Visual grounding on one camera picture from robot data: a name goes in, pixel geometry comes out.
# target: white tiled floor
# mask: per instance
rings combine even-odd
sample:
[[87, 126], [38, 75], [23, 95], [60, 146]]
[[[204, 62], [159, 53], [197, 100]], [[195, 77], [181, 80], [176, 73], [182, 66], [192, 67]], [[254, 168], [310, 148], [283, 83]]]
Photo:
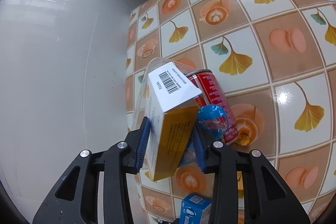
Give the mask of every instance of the white tiled floor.
[[28, 221], [81, 150], [127, 134], [129, 14], [145, 1], [0, 1], [0, 178]]

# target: macaron print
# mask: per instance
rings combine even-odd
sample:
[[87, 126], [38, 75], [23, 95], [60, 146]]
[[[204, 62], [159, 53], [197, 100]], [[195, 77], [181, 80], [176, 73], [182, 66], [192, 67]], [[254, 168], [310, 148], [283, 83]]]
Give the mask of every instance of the macaron print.
[[298, 28], [288, 31], [274, 29], [269, 34], [269, 42], [279, 52], [288, 52], [294, 49], [299, 53], [303, 53], [306, 50], [305, 37]]
[[318, 166], [312, 166], [310, 168], [297, 166], [287, 173], [285, 181], [288, 184], [288, 186], [291, 187], [292, 189], [294, 188], [308, 189], [315, 182], [318, 173], [319, 173]]

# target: transparent plastic lid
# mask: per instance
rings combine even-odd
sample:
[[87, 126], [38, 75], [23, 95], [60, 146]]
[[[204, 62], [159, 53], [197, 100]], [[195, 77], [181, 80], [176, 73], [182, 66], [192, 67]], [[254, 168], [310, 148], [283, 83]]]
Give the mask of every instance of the transparent plastic lid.
[[147, 80], [148, 80], [148, 74], [161, 67], [164, 64], [167, 64], [169, 62], [174, 62], [175, 66], [184, 74], [188, 74], [191, 72], [196, 71], [197, 69], [193, 67], [189, 67], [187, 65], [184, 65], [182, 63], [170, 60], [168, 58], [163, 57], [157, 57], [151, 60], [146, 68], [145, 74], [143, 75], [142, 84], [138, 96], [138, 100], [135, 105], [135, 112], [133, 116], [133, 122], [132, 122], [132, 130], [139, 129], [142, 119], [145, 114], [145, 106], [146, 106], [146, 89], [147, 89]]

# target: red can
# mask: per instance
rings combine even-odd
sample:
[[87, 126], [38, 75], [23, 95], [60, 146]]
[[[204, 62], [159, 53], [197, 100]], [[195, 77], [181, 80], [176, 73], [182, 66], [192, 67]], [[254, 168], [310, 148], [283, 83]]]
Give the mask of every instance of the red can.
[[233, 143], [238, 138], [236, 118], [212, 71], [209, 69], [201, 69], [187, 74], [186, 77], [203, 92], [203, 94], [195, 98], [199, 107], [215, 104], [224, 109], [228, 121], [225, 121], [224, 117], [218, 118], [219, 120], [221, 118], [224, 119], [222, 122], [227, 122], [227, 130], [224, 132], [221, 140], [226, 144]]

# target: metal pivot bolt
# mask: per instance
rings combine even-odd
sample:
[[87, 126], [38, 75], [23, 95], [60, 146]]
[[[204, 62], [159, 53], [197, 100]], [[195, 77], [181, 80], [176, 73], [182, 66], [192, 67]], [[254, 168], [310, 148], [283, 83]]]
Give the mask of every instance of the metal pivot bolt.
[[90, 154], [90, 151], [89, 151], [89, 150], [83, 150], [83, 151], [80, 153], [81, 157], [83, 157], [83, 158], [87, 157], [89, 154]]
[[223, 143], [220, 142], [220, 141], [215, 141], [215, 142], [213, 143], [213, 146], [216, 147], [216, 148], [221, 148], [221, 147], [223, 147]]
[[255, 157], [260, 157], [261, 156], [261, 152], [259, 150], [252, 150], [252, 156], [255, 156]]
[[117, 144], [118, 148], [122, 149], [125, 148], [127, 146], [127, 142], [120, 142]]

